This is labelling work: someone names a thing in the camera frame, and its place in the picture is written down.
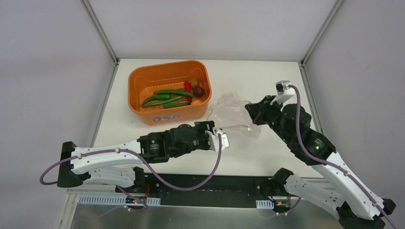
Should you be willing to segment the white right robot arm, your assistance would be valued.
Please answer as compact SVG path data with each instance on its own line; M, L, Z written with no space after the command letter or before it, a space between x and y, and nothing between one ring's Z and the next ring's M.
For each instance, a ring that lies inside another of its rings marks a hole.
M281 168L271 178L276 195L289 193L311 202L333 215L345 229L382 229L396 205L373 193L349 169L335 146L310 127L311 115L301 106L283 104L277 96L266 96L245 105L255 125L268 125L291 153L320 173L334 188L327 191Z

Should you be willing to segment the clear zip top bag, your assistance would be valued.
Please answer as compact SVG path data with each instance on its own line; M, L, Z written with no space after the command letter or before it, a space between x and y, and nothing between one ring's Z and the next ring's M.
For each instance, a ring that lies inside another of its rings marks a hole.
M251 101L241 100L236 92L224 93L217 102L208 106L204 119L214 121L215 128L224 132L240 133L246 137L259 139L261 127L253 124L245 108L250 104Z

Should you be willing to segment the yellow green round fruit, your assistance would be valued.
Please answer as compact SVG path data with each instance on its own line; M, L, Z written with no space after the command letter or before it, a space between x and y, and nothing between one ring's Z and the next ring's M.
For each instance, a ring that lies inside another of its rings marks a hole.
M190 81L190 87L193 89L197 86L200 86L200 80L198 78L192 78Z

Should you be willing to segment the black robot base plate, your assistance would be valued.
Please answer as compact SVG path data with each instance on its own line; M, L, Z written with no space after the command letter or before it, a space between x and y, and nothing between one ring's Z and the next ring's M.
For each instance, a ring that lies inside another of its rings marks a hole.
M215 175L195 190L180 191L146 173L140 182L123 190L142 199L158 198L162 206L181 207L256 208L257 201L288 196L271 177L249 176Z

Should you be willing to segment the red chili pepper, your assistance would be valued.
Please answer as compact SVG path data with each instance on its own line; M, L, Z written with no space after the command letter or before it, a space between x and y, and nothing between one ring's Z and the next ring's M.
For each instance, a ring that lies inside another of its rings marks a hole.
M187 81L187 80L184 82L184 90L185 90L187 93L192 94L190 82ZM187 97L188 103L189 103L189 104L192 104L192 97L190 97L190 96L186 96L186 97Z

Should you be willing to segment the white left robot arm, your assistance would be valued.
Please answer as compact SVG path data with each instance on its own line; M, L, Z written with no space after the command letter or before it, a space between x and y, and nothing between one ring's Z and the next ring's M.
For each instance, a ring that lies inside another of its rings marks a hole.
M196 150L220 153L228 147L227 134L216 129L214 121L182 124L112 146L85 148L64 142L56 184L63 188L109 184L140 193L146 180L138 165L166 163Z

